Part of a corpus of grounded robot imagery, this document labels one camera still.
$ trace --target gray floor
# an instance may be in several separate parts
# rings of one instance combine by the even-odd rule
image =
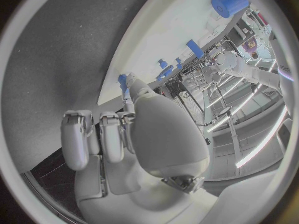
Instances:
[[[96,102],[110,60],[147,0],[50,0],[28,24],[5,73],[5,137],[20,172],[60,145],[66,110],[117,110]]]

